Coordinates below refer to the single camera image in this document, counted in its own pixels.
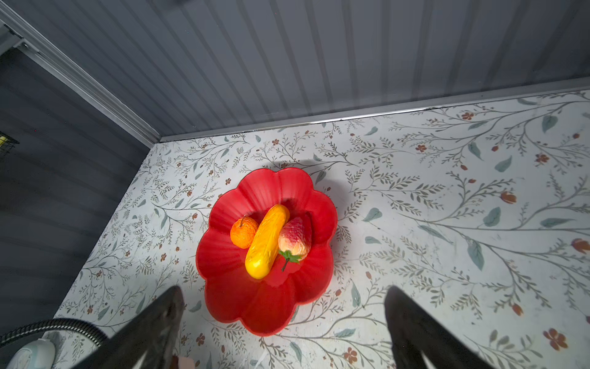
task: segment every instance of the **artificial strawberry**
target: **artificial strawberry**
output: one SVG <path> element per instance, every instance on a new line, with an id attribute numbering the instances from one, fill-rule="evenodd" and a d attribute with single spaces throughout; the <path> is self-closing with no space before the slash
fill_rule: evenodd
<path id="1" fill-rule="evenodd" d="M 288 262 L 298 263 L 305 259 L 312 248 L 312 220 L 308 214 L 289 221 L 278 236 L 278 253 Z"/>

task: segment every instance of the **metal trim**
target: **metal trim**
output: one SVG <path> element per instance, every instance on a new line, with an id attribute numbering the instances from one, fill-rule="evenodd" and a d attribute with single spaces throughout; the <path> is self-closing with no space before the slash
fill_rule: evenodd
<path id="1" fill-rule="evenodd" d="M 590 89 L 590 77 L 570 79 L 556 82 L 531 84 L 528 86 L 511 87 L 508 89 L 489 90 L 456 96 L 438 97 L 435 99 L 403 102 L 392 105 L 366 107 L 363 109 L 347 110 L 344 112 L 322 115 L 305 116 L 273 122 L 256 123 L 251 125 L 205 130 L 202 132 L 183 133 L 181 135 L 164 136 L 160 142 L 180 141 L 210 136 L 232 135 L 235 133 L 252 132 L 275 128 L 311 125 L 318 123 L 337 122 L 340 120 L 360 119 L 372 116 L 391 115 L 419 110 L 438 109 L 458 105 L 469 105 L 499 100 L 517 99 L 519 97 L 537 96 L 540 94 L 560 93 Z"/>
<path id="2" fill-rule="evenodd" d="M 0 19 L 25 39 L 18 47 L 43 69 L 59 79 L 117 125 L 151 148 L 160 134 L 78 64 L 62 53 L 31 24 L 0 0 Z"/>

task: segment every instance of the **red bowl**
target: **red bowl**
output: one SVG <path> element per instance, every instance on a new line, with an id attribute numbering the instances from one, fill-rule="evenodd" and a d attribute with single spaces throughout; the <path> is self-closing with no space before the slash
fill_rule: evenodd
<path id="1" fill-rule="evenodd" d="M 272 206 L 282 204 L 295 218 L 309 212 L 312 248 L 301 263 L 277 257 L 263 279 L 252 278 L 244 266 L 248 250 L 231 243 L 230 229 L 248 215 L 257 222 Z M 330 241 L 338 216 L 330 198 L 313 189 L 312 179 L 297 168 L 278 172 L 255 170 L 213 206 L 209 229 L 196 250 L 196 268 L 205 279 L 205 303 L 217 321 L 241 321 L 258 336 L 278 333 L 289 324 L 298 305 L 313 302 L 326 291 L 334 269 Z"/>

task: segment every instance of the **hose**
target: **hose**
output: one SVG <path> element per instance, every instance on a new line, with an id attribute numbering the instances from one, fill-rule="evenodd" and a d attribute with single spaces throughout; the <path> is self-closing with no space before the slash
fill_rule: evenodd
<path id="1" fill-rule="evenodd" d="M 3 334 L 0 337 L 0 348 L 22 337 L 47 331 L 72 331 L 79 333 L 86 336 L 96 346 L 100 346 L 108 339 L 107 335 L 92 323 L 78 319 L 58 318 L 25 325 Z"/>

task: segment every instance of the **corrugated metal wall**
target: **corrugated metal wall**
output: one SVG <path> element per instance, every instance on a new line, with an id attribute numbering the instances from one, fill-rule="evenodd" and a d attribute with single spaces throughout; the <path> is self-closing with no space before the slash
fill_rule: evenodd
<path id="1" fill-rule="evenodd" d="M 162 135 L 590 74 L 585 0 L 6 0 Z"/>
<path id="2" fill-rule="evenodd" d="M 1 334 L 53 317 L 149 149 L 17 50 L 0 130 L 20 141 L 0 163 Z"/>

